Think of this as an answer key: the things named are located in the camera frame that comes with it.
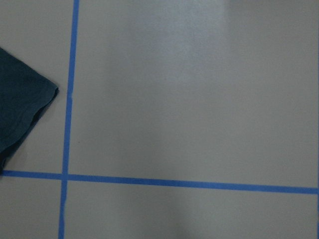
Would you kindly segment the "black graphic t-shirt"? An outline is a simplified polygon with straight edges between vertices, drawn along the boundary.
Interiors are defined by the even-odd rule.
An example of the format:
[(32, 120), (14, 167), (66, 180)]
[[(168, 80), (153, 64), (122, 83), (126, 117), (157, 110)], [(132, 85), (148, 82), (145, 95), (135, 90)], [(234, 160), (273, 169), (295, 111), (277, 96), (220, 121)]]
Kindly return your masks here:
[(58, 87), (0, 50), (0, 170), (55, 99)]

